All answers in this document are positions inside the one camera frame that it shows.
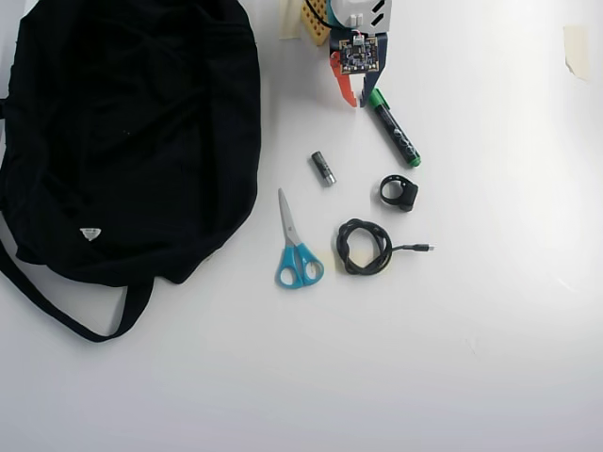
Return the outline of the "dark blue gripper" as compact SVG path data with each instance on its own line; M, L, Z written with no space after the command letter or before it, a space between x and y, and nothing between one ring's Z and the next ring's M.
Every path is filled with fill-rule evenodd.
M330 65L343 99L357 106L349 74L362 74L360 106L365 107L385 67L387 35L336 31L330 38Z

